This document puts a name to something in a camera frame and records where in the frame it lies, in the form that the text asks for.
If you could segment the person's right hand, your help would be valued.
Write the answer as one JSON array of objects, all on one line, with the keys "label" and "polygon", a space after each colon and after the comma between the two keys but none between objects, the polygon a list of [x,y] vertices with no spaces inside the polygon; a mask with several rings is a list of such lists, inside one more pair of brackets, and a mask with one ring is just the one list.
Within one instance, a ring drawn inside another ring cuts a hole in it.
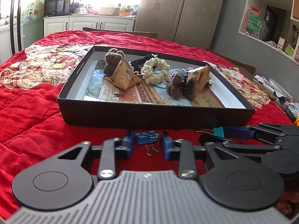
[{"label": "person's right hand", "polygon": [[276,209],[290,220],[298,215],[298,178],[285,182],[284,192]]}]

